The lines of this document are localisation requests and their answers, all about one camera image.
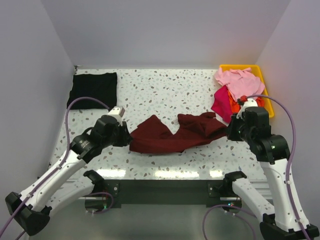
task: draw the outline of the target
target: black fabric sleeve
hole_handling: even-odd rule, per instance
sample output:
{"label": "black fabric sleeve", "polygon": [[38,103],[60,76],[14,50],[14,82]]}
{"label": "black fabric sleeve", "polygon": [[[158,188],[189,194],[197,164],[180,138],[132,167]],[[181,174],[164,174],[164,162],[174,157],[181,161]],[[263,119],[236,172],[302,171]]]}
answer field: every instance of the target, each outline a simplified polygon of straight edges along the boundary
{"label": "black fabric sleeve", "polygon": [[[101,75],[74,75],[73,86],[66,107],[77,98],[91,97],[100,100],[112,109],[117,105],[117,83],[118,78],[116,72]],[[80,100],[76,102],[71,109],[104,109],[104,107],[95,101]]]}

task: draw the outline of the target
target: gray floor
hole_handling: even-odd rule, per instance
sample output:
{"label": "gray floor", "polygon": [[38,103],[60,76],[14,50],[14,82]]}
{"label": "gray floor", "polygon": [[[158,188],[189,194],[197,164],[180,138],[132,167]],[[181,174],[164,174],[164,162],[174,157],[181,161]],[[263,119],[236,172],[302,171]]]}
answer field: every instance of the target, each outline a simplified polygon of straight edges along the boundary
{"label": "gray floor", "polygon": [[[202,240],[207,208],[198,205],[123,205],[104,214],[85,214],[78,200],[54,216],[31,240]],[[263,240],[258,221],[248,216]],[[251,240],[250,228],[240,219],[214,209],[206,221],[209,240]]]}

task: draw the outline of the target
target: yellow bin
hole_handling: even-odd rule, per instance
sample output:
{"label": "yellow bin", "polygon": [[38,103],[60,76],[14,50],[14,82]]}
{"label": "yellow bin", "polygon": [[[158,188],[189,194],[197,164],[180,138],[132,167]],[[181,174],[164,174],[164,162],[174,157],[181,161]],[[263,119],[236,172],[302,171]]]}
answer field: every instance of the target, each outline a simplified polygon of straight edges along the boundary
{"label": "yellow bin", "polygon": [[[246,68],[251,68],[252,74],[257,76],[257,77],[259,77],[261,79],[261,82],[263,82],[264,85],[265,85],[265,89],[263,90],[262,94],[266,95],[266,96],[269,96],[268,95],[268,91],[267,91],[266,83],[264,81],[264,78],[262,77],[262,73],[261,73],[260,67],[258,65],[222,64],[222,65],[220,65],[220,68],[222,68],[223,72],[227,71],[227,70],[230,70],[230,69],[244,70]],[[274,112],[274,109],[272,108],[270,99],[263,97],[263,100],[264,100],[264,108],[268,111],[269,118],[273,118],[275,116],[275,112]]]}

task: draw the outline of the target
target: dark red cloth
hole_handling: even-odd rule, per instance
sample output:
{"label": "dark red cloth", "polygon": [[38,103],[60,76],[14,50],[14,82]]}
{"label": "dark red cloth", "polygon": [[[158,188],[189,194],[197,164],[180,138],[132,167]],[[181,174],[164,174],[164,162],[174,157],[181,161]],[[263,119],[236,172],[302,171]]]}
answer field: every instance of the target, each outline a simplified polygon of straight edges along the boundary
{"label": "dark red cloth", "polygon": [[180,124],[176,134],[159,118],[152,115],[131,133],[130,151],[143,154],[181,153],[185,149],[206,145],[226,135],[226,126],[219,122],[214,112],[200,116],[178,114]]}

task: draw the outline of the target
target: pink cloth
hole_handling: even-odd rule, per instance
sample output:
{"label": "pink cloth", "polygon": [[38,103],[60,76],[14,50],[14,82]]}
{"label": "pink cloth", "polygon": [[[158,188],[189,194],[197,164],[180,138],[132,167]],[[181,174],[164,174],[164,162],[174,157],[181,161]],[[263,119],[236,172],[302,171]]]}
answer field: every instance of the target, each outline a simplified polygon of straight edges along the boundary
{"label": "pink cloth", "polygon": [[231,122],[232,111],[227,86],[223,86],[215,92],[214,103],[211,109],[222,117],[223,121],[226,123],[229,124]]}
{"label": "pink cloth", "polygon": [[229,71],[222,71],[220,67],[214,77],[220,85],[227,86],[234,101],[242,96],[261,94],[265,89],[260,78],[251,73],[251,67],[244,70],[230,69]]}

